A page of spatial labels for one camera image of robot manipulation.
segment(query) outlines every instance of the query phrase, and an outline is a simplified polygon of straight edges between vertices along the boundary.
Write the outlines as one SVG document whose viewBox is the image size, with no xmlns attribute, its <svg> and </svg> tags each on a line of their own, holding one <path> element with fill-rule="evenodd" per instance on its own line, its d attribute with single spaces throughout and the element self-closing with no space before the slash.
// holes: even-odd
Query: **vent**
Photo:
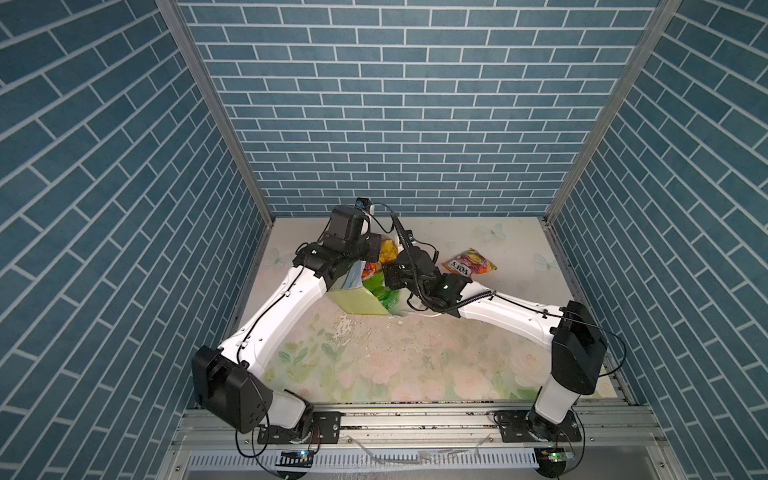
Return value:
<svg viewBox="0 0 768 480">
<path fill-rule="evenodd" d="M 275 468 L 281 450 L 269 450 L 260 456 L 261 463 Z M 362 449 L 328 449 L 315 456 L 313 473 L 388 472 L 422 468 L 538 468 L 534 449 L 503 447 L 496 449 L 375 449 L 371 458 Z M 197 450 L 190 457 L 188 471 L 261 470 L 251 458 L 237 452 Z M 280 467 L 285 472 L 304 472 L 305 468 Z"/>
</svg>

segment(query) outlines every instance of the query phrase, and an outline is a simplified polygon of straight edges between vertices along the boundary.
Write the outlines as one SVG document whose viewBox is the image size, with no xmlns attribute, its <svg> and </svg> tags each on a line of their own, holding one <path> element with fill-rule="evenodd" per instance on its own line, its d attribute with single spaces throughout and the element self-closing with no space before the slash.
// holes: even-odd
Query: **wire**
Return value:
<svg viewBox="0 0 768 480">
<path fill-rule="evenodd" d="M 392 213 L 392 225 L 395 224 L 395 219 L 397 218 L 397 214 L 394 212 Z M 486 290 L 485 292 L 476 293 L 473 296 L 470 296 L 467 299 L 461 300 L 460 302 L 455 303 L 454 305 L 442 307 L 442 306 L 435 306 L 432 304 L 430 300 L 427 300 L 427 296 L 424 294 L 423 287 L 421 282 L 419 282 L 419 278 L 416 275 L 416 264 L 413 261 L 413 256 L 411 255 L 411 248 L 408 247 L 408 242 L 406 242 L 406 236 L 402 231 L 402 225 L 400 225 L 400 228 L 397 229 L 397 237 L 400 239 L 400 244 L 403 245 L 403 251 L 406 252 L 406 257 L 408 257 L 408 264 L 411 267 L 411 273 L 413 275 L 413 282 L 415 284 L 416 288 L 416 296 L 419 298 L 419 300 L 422 301 L 424 306 L 429 308 L 435 313 L 448 313 L 452 312 L 454 310 L 458 310 L 462 308 L 463 306 L 467 306 L 472 302 L 476 302 L 480 299 L 484 299 L 488 296 L 494 296 L 495 291 L 494 290 Z"/>
<path fill-rule="evenodd" d="M 519 306 L 521 308 L 524 308 L 526 310 L 531 310 L 532 312 L 536 312 L 536 313 L 539 313 L 541 315 L 549 315 L 549 316 L 553 316 L 555 318 L 560 318 L 560 319 L 569 320 L 571 322 L 581 323 L 582 325 L 591 326 L 591 327 L 594 327 L 594 328 L 596 328 L 598 330 L 601 330 L 601 331 L 606 332 L 606 333 L 610 333 L 611 335 L 615 336 L 621 342 L 621 350 L 622 350 L 621 361 L 618 363 L 618 366 L 615 369 L 611 370 L 610 372 L 598 375 L 598 378 L 603 377 L 603 376 L 609 376 L 609 375 L 611 375 L 613 373 L 618 372 L 619 369 L 621 369 L 621 367 L 623 367 L 624 363 L 627 361 L 627 343 L 624 341 L 623 338 L 621 338 L 616 333 L 611 332 L 609 329 L 605 329 L 605 328 L 603 328 L 601 326 L 594 325 L 593 323 L 585 322 L 584 318 L 581 315 L 579 315 L 578 313 L 576 313 L 576 312 L 568 312 L 568 313 L 570 313 L 571 315 L 576 315 L 581 320 L 576 320 L 576 319 L 568 318 L 566 316 L 557 315 L 555 313 L 549 313 L 549 312 L 546 312 L 544 310 L 539 310 L 539 309 L 531 308 L 530 306 L 523 305 L 522 303 L 519 303 L 519 302 L 515 302 L 514 300 L 510 300 L 509 298 L 506 298 L 505 296 L 502 296 L 502 295 L 496 294 L 496 296 L 498 298 L 502 299 L 502 300 L 505 300 L 505 301 L 507 301 L 509 303 L 512 303 L 513 305 L 517 305 L 517 306 Z"/>
<path fill-rule="evenodd" d="M 384 233 L 391 233 L 391 232 L 392 232 L 392 230 L 394 230 L 394 229 L 395 229 L 395 224 L 394 224 L 394 222 L 393 222 L 393 223 L 392 223 L 392 225 L 389 227 L 389 230 L 387 230 L 386 228 L 384 228 L 384 226 L 381 224 L 381 222 L 379 222 L 379 219 L 378 219 L 378 218 L 376 218 L 376 217 L 375 217 L 373 214 L 371 214 L 370 212 L 367 212 L 367 211 L 366 211 L 365 209 L 363 209 L 363 208 L 360 208 L 360 207 L 358 207 L 357 205 L 355 205 L 354 207 L 355 207 L 356 209 L 358 209 L 358 210 L 362 210 L 363 212 L 365 212 L 365 213 L 366 213 L 366 215 L 367 215 L 368 217 L 371 217 L 371 218 L 373 219 L 373 221 L 375 221 L 375 222 L 376 222 L 376 224 L 377 224 L 377 225 L 379 225 L 379 228 L 381 228 L 382 230 L 384 230 Z M 368 231 L 370 231 L 370 230 L 371 230 L 371 221 L 370 221 L 370 220 L 368 220 Z"/>
<path fill-rule="evenodd" d="M 587 451 L 587 430 L 584 428 L 584 423 L 581 421 L 581 417 L 578 416 L 578 412 L 576 412 L 576 410 L 572 410 L 572 412 L 574 413 L 574 415 L 576 415 L 576 419 L 578 420 L 578 423 L 581 426 L 581 455 L 579 455 L 578 462 L 576 462 L 576 465 L 569 468 L 565 472 L 562 472 L 560 476 L 558 476 L 558 480 L 561 476 L 571 473 L 576 468 L 578 468 L 578 466 L 581 465 L 581 461 L 584 460 L 584 452 Z"/>
<path fill-rule="evenodd" d="M 395 212 L 395 211 L 392 209 L 392 207 L 390 207 L 390 206 L 389 206 L 389 205 L 387 205 L 387 204 L 382 204 L 381 202 L 375 202 L 375 203 L 372 203 L 371 205 L 381 205 L 382 207 L 384 207 L 384 208 L 386 208 L 387 210 L 389 210 L 389 212 L 390 212 L 391 214 L 395 214 L 395 213 L 396 213 L 396 212 Z"/>
<path fill-rule="evenodd" d="M 315 425 L 317 427 L 317 450 L 315 450 L 315 455 L 317 455 L 320 452 L 320 439 L 323 437 L 320 435 L 320 425 Z"/>
<path fill-rule="evenodd" d="M 414 242 L 420 243 L 421 245 L 426 245 L 428 247 L 432 247 L 432 263 L 437 263 L 437 256 L 440 254 L 440 252 L 435 248 L 434 245 L 431 243 L 422 242 L 421 240 L 417 240 L 416 238 L 413 239 Z"/>
</svg>

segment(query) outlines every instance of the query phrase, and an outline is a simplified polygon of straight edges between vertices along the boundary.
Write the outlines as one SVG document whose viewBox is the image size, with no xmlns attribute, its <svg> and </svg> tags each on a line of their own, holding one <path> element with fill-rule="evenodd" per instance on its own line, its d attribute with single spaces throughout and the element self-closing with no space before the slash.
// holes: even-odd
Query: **blue brick wallpaper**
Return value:
<svg viewBox="0 0 768 480">
<path fill-rule="evenodd" d="M 182 0 L 274 213 L 542 215 L 657 0 Z"/>
<path fill-rule="evenodd" d="M 554 225 L 690 478 L 768 478 L 766 25 L 684 0 Z"/>
<path fill-rule="evenodd" d="M 0 2 L 0 478 L 156 474 L 262 230 L 153 0 Z"/>
</svg>

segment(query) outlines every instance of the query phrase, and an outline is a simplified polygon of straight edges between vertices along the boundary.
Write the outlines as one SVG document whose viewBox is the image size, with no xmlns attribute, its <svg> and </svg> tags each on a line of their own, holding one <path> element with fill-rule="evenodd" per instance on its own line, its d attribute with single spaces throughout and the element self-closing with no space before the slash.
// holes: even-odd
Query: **chip bag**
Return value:
<svg viewBox="0 0 768 480">
<path fill-rule="evenodd" d="M 474 248 L 462 252 L 461 255 L 442 265 L 447 271 L 463 276 L 472 276 L 473 273 L 486 273 L 496 270 L 496 265 Z"/>
<path fill-rule="evenodd" d="M 382 269 L 382 263 L 392 262 L 397 258 L 397 247 L 392 239 L 385 238 L 382 240 L 382 248 L 379 253 L 378 262 L 366 262 L 365 268 L 362 269 L 362 279 L 368 280 L 372 276 L 376 275 Z"/>
</svg>

